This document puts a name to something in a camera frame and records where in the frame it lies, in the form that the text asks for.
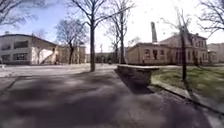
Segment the yellow building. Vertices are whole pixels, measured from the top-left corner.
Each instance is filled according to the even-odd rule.
[[[186,41],[186,62],[188,64],[208,63],[206,38],[191,35],[192,44]],[[181,64],[180,36],[174,35],[158,43],[138,43],[128,50],[129,64],[166,65]]]

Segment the road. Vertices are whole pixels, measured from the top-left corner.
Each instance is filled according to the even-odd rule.
[[[134,88],[114,68],[8,68],[0,128],[223,128],[217,115],[153,87]]]

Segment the grass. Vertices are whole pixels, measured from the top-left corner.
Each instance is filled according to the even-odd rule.
[[[161,69],[153,78],[172,86],[185,89],[182,83],[182,69]],[[187,80],[193,92],[224,103],[224,67],[188,68]]]

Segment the curb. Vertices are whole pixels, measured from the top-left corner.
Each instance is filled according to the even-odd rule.
[[[211,107],[211,106],[209,106],[209,105],[206,105],[206,104],[203,104],[203,103],[201,103],[201,102],[195,101],[195,100],[192,99],[192,98],[186,97],[186,96],[184,96],[184,95],[182,95],[182,94],[180,94],[180,93],[177,93],[177,92],[175,92],[175,91],[172,91],[172,90],[170,90],[170,89],[167,89],[166,87],[161,86],[161,84],[163,84],[163,83],[156,82],[156,81],[153,80],[153,79],[152,79],[152,83],[153,83],[152,86],[155,86],[155,87],[157,87],[157,88],[160,88],[160,89],[162,89],[162,90],[164,90],[164,91],[167,91],[167,92],[169,92],[169,93],[172,93],[172,94],[174,94],[174,95],[176,95],[176,96],[178,96],[178,97],[180,97],[180,98],[182,98],[182,99],[188,100],[188,101],[190,101],[190,102],[193,102],[194,104],[197,104],[197,105],[199,105],[199,106],[201,106],[201,107],[203,107],[203,108],[206,108],[206,109],[209,110],[209,111],[212,111],[212,112],[214,112],[214,113],[216,113],[216,114],[219,114],[219,115],[224,116],[224,112],[223,112],[223,111],[214,109],[213,107]]]

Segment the building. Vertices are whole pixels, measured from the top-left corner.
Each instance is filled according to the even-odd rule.
[[[138,43],[128,49],[128,64],[168,64],[168,52],[166,45]]]
[[[224,43],[208,44],[208,49],[216,52],[219,63],[224,63]]]
[[[216,64],[219,62],[216,52],[208,50],[208,62],[209,64]]]
[[[206,38],[191,34],[192,44],[186,41],[188,64],[208,63]],[[129,64],[165,65],[182,64],[180,36],[174,35],[158,43],[138,43],[128,50]]]
[[[74,58],[85,62],[85,47],[78,47]],[[56,64],[68,63],[68,48],[43,40],[33,35],[6,34],[0,36],[0,57],[5,64]]]
[[[70,48],[68,46],[60,46],[58,48],[58,56],[59,62],[61,64],[68,64],[69,62],[69,55],[70,55]],[[75,48],[72,56],[72,63],[73,64],[80,64],[86,63],[86,47],[78,46]]]

